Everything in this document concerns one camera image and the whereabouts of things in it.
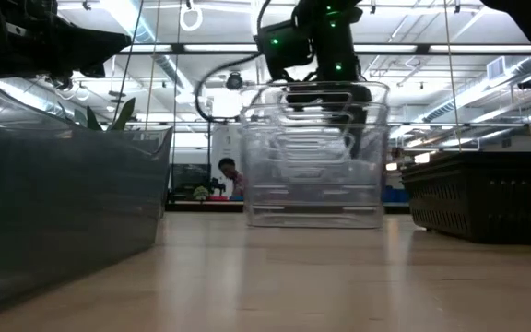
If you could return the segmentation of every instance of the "white ceiling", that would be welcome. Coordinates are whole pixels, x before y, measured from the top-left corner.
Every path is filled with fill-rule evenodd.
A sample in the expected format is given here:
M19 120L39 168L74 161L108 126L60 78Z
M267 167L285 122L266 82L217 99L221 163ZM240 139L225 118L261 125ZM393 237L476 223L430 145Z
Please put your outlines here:
M59 0L60 15L83 28L107 30L127 33L116 17L116 8L124 6L130 0L105 0L89 1L93 9L86 11L81 7L81 0ZM363 0L363 6L369 6L370 0ZM352 27L355 42L414 42L414 43L446 43L446 17L443 13L442 0L420 0L418 8L412 8L416 0L377 0L376 14L369 13L368 7L364 8L361 21ZM116 6L108 10L111 3ZM201 6L203 22L197 30L185 31L180 27L180 4L185 7L185 1L162 0L159 10L159 29L157 30L158 42L252 42L252 14L250 0L196 0L195 5ZM267 9L264 24L271 24L289 19L292 9L291 0L274 0ZM528 44L525 35L518 29L507 14L484 9L478 0L461 0L462 11L458 14L448 14L450 36L455 37L453 43L520 43ZM158 0L145 1L142 18L152 30L157 25L159 5ZM186 15L188 24L194 23L194 14ZM178 66L181 74L192 84L195 84L207 71L215 66L231 60L241 59L242 55L172 55L171 60ZM444 98L451 91L450 59L447 56L380 56L374 61L374 56L360 57L360 63L366 70L365 77L369 80L378 80L392 89L389 103L395 109L405 105L429 105L438 99ZM485 72L485 65L494 60L495 56L456 56L452 58L454 70L454 84L460 86L468 80L478 77ZM76 80L82 81L91 91L91 96L86 101L73 99L81 105L89 105L102 117L112 117L107 111L112 105L112 97L108 95L111 89L119 90L121 79L124 76L127 56L119 55L115 61L113 83L112 61L106 64L108 78L91 79L76 75ZM179 93L171 83L168 76L157 66L153 71L153 84L151 86L151 67L153 61L148 55L132 56L126 75L127 81L124 92L127 99L136 97L136 109L140 113L164 114L166 118L173 118L173 111L177 113L193 113L194 109L188 103L178 103L175 96ZM407 79L415 65L421 64L419 71ZM241 65L236 70L242 71L245 80L256 81L257 72L263 70L263 60ZM291 70L297 77L314 70L314 65Z

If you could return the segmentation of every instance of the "person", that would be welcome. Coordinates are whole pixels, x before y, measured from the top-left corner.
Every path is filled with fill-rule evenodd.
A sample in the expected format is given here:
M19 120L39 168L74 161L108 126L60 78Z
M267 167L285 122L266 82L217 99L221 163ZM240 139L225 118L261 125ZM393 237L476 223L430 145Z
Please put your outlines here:
M218 169L223 173L227 179L232 180L232 196L243 196L244 185L243 175L237 171L235 160L231 158L223 158L218 162Z

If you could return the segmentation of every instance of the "clear plastic bin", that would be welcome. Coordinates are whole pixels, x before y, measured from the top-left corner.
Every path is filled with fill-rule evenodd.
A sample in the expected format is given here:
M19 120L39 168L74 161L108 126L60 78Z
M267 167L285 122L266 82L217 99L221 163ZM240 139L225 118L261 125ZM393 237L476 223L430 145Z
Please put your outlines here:
M366 87L372 102L351 98L354 86ZM329 93L345 94L346 101L316 104L288 103L288 85L258 91L241 117L250 225L381 227L388 87L337 83Z

